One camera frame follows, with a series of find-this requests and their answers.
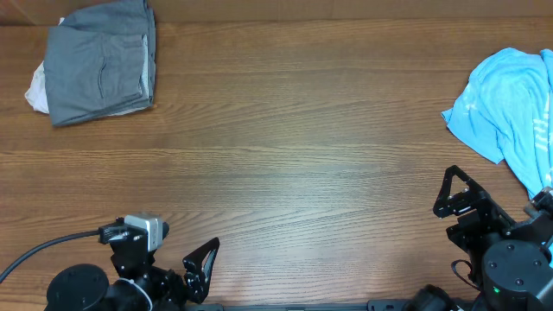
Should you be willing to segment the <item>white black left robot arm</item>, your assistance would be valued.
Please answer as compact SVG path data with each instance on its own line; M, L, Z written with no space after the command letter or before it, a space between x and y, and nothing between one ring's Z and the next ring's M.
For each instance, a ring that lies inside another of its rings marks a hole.
M168 236L161 217L138 213L99 227L99 242L108 244L118 279L110 283L97 265L83 263L60 272L49 284L46 311L183 310L208 296L219 250L213 238L182 259L179 275L154 265L155 252Z

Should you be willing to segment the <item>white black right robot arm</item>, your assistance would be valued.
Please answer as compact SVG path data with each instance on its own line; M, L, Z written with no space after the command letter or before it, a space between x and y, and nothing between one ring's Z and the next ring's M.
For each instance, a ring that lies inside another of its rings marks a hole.
M465 251L464 283L477 290L471 303L427 285L406 310L519 310L552 308L552 189L543 188L524 208L528 219L511 218L474 179L453 165L445 170L433 212L456 216L448 239Z

